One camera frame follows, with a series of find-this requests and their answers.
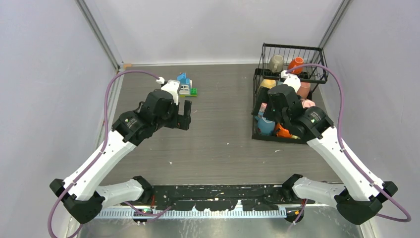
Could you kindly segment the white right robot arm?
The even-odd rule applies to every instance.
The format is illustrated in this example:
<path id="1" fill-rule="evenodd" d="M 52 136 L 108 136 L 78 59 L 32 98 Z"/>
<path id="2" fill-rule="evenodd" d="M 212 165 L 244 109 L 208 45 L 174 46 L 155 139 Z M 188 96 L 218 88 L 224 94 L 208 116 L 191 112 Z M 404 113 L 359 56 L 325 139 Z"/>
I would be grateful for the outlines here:
<path id="1" fill-rule="evenodd" d="M 336 208 L 350 223 L 361 225 L 378 215 L 382 204 L 398 190 L 395 183 L 375 177 L 344 140 L 338 138 L 337 127 L 325 111 L 317 106 L 304 108 L 292 87 L 261 87 L 252 115 L 258 115 L 263 103 L 266 104 L 263 118 L 281 124 L 306 142 L 342 181 L 328 184 L 294 174 L 282 185 L 283 198 L 288 203 L 300 199 L 323 203 Z"/>

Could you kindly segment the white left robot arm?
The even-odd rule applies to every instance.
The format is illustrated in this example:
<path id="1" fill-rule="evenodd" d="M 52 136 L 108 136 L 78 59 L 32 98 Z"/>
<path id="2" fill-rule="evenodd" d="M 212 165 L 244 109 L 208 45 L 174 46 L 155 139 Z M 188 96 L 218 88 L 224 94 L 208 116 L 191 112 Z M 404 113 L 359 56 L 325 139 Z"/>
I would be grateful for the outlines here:
<path id="1" fill-rule="evenodd" d="M 106 175 L 127 154 L 162 127 L 188 130 L 192 102 L 184 102 L 179 113 L 177 92 L 156 89 L 137 109 L 122 113 L 113 123 L 103 143 L 66 179 L 54 179 L 50 189 L 69 214 L 80 224 L 93 220 L 104 208 L 128 201 L 147 205 L 153 187 L 142 176 L 114 185 L 100 186 Z"/>

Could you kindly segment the blue floral mug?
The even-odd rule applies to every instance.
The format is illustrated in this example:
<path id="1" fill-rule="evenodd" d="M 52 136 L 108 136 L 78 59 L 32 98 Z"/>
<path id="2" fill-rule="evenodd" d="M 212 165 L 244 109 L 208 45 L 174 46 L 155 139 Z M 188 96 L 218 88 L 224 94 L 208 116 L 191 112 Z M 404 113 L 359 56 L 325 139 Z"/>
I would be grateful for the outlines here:
<path id="1" fill-rule="evenodd" d="M 272 136 L 276 122 L 268 120 L 261 115 L 255 116 L 257 120 L 257 133 L 259 135 Z"/>

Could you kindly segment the pink patterned mug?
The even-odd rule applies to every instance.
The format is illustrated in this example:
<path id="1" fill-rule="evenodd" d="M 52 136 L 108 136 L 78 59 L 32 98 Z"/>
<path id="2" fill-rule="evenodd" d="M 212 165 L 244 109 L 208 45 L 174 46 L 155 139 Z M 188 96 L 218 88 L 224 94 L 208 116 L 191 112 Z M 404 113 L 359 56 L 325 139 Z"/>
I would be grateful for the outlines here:
<path id="1" fill-rule="evenodd" d="M 261 103 L 259 113 L 263 114 L 266 110 L 266 107 L 267 107 L 267 103 Z"/>

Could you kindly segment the orange mug black handle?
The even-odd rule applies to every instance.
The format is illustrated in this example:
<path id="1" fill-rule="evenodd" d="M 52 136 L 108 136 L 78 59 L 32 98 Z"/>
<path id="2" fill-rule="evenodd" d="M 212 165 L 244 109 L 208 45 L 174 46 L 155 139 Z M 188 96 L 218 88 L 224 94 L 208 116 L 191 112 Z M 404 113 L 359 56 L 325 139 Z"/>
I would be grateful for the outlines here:
<path id="1" fill-rule="evenodd" d="M 277 123 L 275 125 L 274 133 L 277 137 L 283 137 L 283 138 L 292 138 L 293 135 L 289 132 L 289 130 L 283 128 L 281 124 Z"/>

